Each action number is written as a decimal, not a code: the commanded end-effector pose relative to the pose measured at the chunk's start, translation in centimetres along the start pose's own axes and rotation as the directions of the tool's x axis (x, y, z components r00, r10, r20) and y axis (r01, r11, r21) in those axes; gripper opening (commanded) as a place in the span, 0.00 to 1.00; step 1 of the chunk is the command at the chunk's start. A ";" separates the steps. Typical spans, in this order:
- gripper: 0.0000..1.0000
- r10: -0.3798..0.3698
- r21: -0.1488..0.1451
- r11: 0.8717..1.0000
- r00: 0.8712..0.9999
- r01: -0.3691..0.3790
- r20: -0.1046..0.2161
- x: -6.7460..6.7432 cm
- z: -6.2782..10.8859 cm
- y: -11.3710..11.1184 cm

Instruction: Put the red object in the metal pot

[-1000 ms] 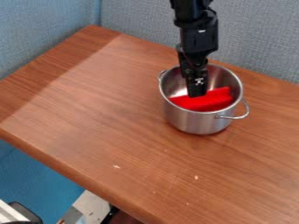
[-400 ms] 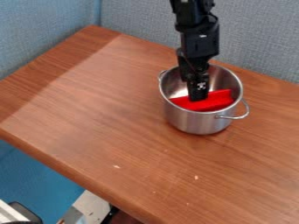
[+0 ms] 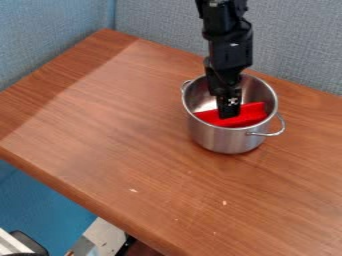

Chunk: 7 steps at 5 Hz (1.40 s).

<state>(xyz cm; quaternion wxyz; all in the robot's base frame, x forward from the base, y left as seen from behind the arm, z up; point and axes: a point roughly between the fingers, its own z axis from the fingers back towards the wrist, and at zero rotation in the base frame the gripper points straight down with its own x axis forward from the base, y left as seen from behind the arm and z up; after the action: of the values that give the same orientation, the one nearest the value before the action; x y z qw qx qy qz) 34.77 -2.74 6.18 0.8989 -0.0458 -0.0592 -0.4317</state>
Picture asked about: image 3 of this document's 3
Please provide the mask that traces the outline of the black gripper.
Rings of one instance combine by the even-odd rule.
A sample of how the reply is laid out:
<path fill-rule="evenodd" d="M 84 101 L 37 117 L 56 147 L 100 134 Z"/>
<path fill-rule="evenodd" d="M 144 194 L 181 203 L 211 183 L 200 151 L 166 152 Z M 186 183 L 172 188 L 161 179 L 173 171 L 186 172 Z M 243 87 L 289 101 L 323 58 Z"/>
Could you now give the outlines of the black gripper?
<path fill-rule="evenodd" d="M 244 18 L 247 0 L 195 0 L 208 42 L 204 70 L 220 119 L 240 113 L 240 72 L 252 64 L 252 25 Z"/>

